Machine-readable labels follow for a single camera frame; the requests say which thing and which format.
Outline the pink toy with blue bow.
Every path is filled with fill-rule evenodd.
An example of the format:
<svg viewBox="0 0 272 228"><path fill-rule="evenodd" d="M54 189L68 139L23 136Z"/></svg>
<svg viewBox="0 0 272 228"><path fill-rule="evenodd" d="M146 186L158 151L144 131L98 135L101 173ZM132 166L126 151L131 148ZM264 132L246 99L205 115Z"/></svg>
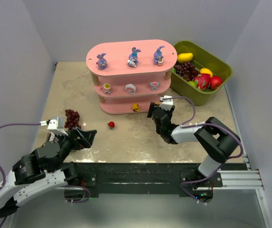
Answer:
<svg viewBox="0 0 272 228"><path fill-rule="evenodd" d="M149 82L149 86L151 91L157 91L158 88L160 87L160 82Z"/></svg>

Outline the red haired mermaid toy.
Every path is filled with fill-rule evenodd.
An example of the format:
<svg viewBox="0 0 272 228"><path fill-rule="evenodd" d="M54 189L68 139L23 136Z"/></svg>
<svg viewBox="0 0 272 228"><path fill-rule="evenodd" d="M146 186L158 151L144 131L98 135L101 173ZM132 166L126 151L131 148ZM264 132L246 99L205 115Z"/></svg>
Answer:
<svg viewBox="0 0 272 228"><path fill-rule="evenodd" d="M115 123L114 122L109 122L107 125L111 130L115 128Z"/></svg>

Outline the pink toy with white frill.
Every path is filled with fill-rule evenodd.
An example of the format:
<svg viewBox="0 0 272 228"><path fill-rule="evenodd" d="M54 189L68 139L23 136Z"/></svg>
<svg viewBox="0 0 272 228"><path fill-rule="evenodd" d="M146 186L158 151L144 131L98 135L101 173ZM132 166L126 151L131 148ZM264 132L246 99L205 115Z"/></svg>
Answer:
<svg viewBox="0 0 272 228"><path fill-rule="evenodd" d="M125 90L128 94L133 95L136 93L136 86L133 84L127 84Z"/></svg>

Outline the pink toy with green centre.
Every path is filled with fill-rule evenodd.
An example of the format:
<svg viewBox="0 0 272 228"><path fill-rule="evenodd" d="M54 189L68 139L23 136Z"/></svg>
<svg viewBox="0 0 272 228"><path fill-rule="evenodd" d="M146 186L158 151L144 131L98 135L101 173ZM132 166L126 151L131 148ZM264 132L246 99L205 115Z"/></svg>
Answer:
<svg viewBox="0 0 272 228"><path fill-rule="evenodd" d="M102 86L100 86L100 90L102 90L105 95L110 95L113 87L109 83L104 83Z"/></svg>

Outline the purple bunny toy blue ears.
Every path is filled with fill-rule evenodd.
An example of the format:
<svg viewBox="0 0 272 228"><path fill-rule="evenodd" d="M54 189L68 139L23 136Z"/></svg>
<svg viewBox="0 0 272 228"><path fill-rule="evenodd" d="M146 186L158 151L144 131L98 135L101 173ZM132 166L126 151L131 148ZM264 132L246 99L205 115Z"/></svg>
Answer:
<svg viewBox="0 0 272 228"><path fill-rule="evenodd" d="M127 65L129 67L136 68L138 65L138 62L139 62L138 61L138 53L141 52L141 50L136 47L133 47L131 50L132 50L132 53L128 57Z"/></svg>

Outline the purple bunny toy with cup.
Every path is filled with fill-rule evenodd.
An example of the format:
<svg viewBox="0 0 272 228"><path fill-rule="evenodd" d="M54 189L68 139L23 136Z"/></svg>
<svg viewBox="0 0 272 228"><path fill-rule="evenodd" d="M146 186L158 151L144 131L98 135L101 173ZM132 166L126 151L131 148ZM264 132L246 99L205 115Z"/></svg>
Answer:
<svg viewBox="0 0 272 228"><path fill-rule="evenodd" d="M163 65L163 54L162 54L162 51L161 49L164 48L165 46L160 46L157 48L157 50L155 51L153 57L154 57L154 65L158 65L158 66L161 66Z"/></svg>

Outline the purple bunny toy red bow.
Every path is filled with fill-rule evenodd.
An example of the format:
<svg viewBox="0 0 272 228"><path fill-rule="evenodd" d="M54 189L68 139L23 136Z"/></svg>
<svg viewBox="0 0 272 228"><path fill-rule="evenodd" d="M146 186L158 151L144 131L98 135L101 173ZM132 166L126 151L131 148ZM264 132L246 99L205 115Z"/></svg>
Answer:
<svg viewBox="0 0 272 228"><path fill-rule="evenodd" d="M99 70L104 70L108 67L107 60L104 58L106 53L101 53L97 55L98 61L96 62Z"/></svg>

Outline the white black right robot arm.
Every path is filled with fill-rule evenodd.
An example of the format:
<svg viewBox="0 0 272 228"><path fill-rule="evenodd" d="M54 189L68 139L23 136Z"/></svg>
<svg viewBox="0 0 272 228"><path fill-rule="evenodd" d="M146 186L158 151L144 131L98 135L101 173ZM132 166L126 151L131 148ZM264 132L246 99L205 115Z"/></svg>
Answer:
<svg viewBox="0 0 272 228"><path fill-rule="evenodd" d="M207 156L193 174L185 178L185 183L195 184L210 179L237 147L243 152L241 140L237 134L227 128L215 117L194 125L174 124L171 122L174 106L170 109L152 102L148 111L156 125L156 133L168 144L198 142L207 152Z"/></svg>

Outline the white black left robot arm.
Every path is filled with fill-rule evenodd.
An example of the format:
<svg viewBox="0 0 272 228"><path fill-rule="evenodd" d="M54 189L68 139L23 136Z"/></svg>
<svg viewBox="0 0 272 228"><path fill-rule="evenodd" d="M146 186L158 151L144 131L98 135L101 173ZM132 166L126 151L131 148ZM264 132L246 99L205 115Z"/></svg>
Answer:
<svg viewBox="0 0 272 228"><path fill-rule="evenodd" d="M78 127L57 135L31 154L23 156L0 183L0 218L9 216L29 200L58 187L81 183L78 165L64 164L71 151L91 148L97 130Z"/></svg>

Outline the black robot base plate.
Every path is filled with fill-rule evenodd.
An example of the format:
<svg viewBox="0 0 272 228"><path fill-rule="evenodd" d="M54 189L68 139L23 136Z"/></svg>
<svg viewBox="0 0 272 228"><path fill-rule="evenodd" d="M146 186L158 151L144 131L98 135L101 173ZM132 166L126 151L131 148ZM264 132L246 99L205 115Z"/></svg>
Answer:
<svg viewBox="0 0 272 228"><path fill-rule="evenodd" d="M222 187L220 173L209 179L202 176L197 163L75 163L61 165L68 184L67 199L82 193L97 198L101 194L163 194L187 197L193 194L205 202L212 191Z"/></svg>

